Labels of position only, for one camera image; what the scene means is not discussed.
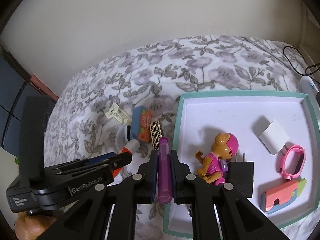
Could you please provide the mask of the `person's left hand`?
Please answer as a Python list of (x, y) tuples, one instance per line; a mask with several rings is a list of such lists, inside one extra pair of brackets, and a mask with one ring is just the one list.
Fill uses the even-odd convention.
[(56, 221), (55, 216), (28, 216), (21, 212), (16, 220), (15, 233), (19, 240), (37, 239)]

